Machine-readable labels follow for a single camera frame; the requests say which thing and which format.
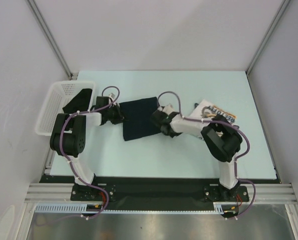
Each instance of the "black cloth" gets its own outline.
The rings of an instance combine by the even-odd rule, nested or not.
[[[82,89],[71,101],[62,108],[65,114],[73,114],[77,111],[87,111],[90,104],[92,89]]]
[[[157,110],[157,98],[144,98],[120,103],[125,117],[122,131],[123,139],[130,141],[161,133],[151,121],[151,115]]]

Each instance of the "table surface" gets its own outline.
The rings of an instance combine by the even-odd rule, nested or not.
[[[273,162],[265,140],[254,99],[243,71],[81,71],[79,80],[96,82],[96,96],[107,86],[120,89],[118,102],[176,92],[182,113],[189,115],[194,103],[206,99],[237,116],[236,123],[250,141],[250,152],[238,160],[238,176],[249,179],[276,179]],[[161,105],[176,98],[166,94]],[[83,155],[96,176],[218,178],[218,161],[206,144],[194,136],[181,134],[170,138],[162,133],[124,141],[123,125],[106,123],[93,127]],[[241,152],[246,143],[241,145]],[[55,154],[51,175],[72,176],[63,157]]]

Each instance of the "white panel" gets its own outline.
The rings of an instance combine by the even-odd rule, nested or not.
[[[79,70],[245,71],[282,0],[36,0]]]
[[[286,15],[251,74],[278,171],[298,200],[298,0]]]
[[[64,78],[26,2],[0,0],[0,216],[14,205],[14,222],[48,146],[34,133],[38,112],[50,84]]]

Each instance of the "mesh basket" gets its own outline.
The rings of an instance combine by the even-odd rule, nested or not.
[[[52,84],[40,110],[35,132],[38,135],[51,136],[57,114],[63,113],[63,107],[82,89],[92,89],[90,109],[96,89],[96,84],[93,81],[58,81]]]

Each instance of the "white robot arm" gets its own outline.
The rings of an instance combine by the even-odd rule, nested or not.
[[[213,120],[228,123],[221,115],[217,115]],[[204,139],[211,154],[219,162],[219,183],[230,195],[234,194],[240,185],[235,176],[234,158],[242,142],[242,137],[235,129],[222,124],[204,123],[202,118],[183,117],[170,104],[159,106],[152,114],[151,121],[166,136],[173,138],[184,133]]]
[[[100,109],[104,106],[108,106],[109,103],[113,103],[115,96],[111,93],[109,96],[98,96],[96,98],[96,104],[93,108]],[[66,120],[69,118],[67,113],[59,113],[56,117],[52,134],[50,137],[50,148],[57,152],[58,155],[63,156],[60,148],[60,137],[63,126]],[[98,112],[89,112],[88,114],[79,114],[68,122],[65,132],[62,138],[62,149],[67,156],[71,157],[71,164],[73,165],[76,175],[78,175],[84,182],[91,184],[94,180],[95,174],[89,168],[86,159],[81,153],[85,149],[86,138],[90,128],[104,125],[107,121],[112,124],[120,124],[124,120],[124,116],[120,110],[118,103],[113,103],[110,107],[106,107]],[[85,185],[75,178],[75,182],[79,185]]]

